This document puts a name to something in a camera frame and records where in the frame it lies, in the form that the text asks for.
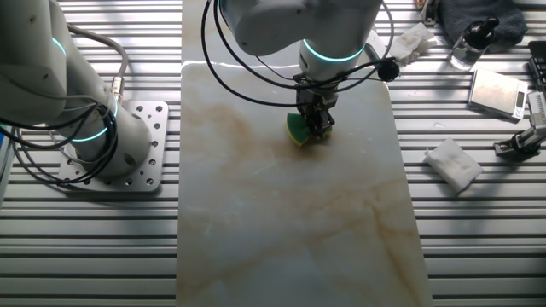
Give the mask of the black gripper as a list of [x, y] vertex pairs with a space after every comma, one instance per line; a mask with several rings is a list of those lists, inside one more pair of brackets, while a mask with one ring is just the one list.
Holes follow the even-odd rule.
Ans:
[[334, 125], [329, 109], [334, 107], [339, 95], [334, 89], [296, 90], [296, 104], [302, 119], [308, 123], [313, 136], [325, 136]]

